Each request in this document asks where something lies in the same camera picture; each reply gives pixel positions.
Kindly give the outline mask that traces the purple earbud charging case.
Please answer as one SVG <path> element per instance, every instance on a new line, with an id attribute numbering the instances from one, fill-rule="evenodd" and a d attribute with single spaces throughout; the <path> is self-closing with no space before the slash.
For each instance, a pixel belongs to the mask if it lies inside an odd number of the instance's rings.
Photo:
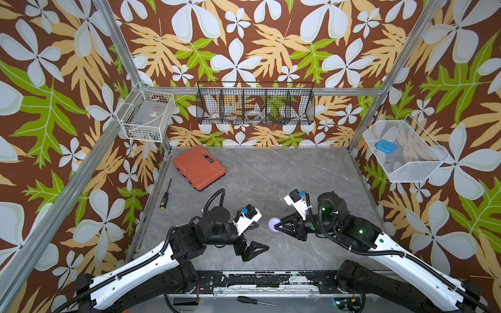
<path id="1" fill-rule="evenodd" d="M 278 233 L 279 231 L 275 228 L 276 225 L 278 225 L 280 223 L 280 219 L 278 218 L 271 218 L 269 221 L 268 221 L 268 227 L 269 229 L 272 231 L 272 232 L 275 232 L 275 233 Z"/>

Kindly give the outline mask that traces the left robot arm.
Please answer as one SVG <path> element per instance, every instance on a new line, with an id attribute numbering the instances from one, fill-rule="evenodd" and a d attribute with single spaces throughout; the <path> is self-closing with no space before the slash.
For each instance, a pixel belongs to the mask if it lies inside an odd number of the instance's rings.
<path id="1" fill-rule="evenodd" d="M 239 208 L 235 218 L 231 219 L 224 207 L 225 194 L 225 189 L 216 191 L 199 216 L 184 225 L 171 227 L 165 240 L 141 257 L 94 277 L 88 287 L 57 306 L 55 312 L 63 312 L 73 305 L 83 307 L 85 303 L 89 303 L 92 309 L 109 309 L 149 279 L 201 256 L 209 245 L 233 246 L 236 256 L 244 262 L 268 251 L 269 246 L 255 241 L 248 243 L 244 236 L 246 230 L 258 227 L 262 218 L 260 210 L 249 204 Z"/>

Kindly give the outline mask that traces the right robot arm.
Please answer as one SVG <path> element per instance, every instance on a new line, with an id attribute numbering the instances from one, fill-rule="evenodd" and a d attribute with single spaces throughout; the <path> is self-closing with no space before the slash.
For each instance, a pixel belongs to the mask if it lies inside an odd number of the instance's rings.
<path id="1" fill-rule="evenodd" d="M 271 223 L 274 231 L 300 241 L 314 233 L 352 254 L 381 263 L 403 279 L 380 279 L 359 264 L 345 261 L 337 273 L 344 288 L 375 293 L 413 312 L 490 312 L 480 301 L 481 291 L 474 283 L 440 272 L 375 224 L 351 215 L 345 200 L 333 191 L 319 195 L 315 213 L 307 192 L 293 190 L 284 200 L 296 211 Z"/>

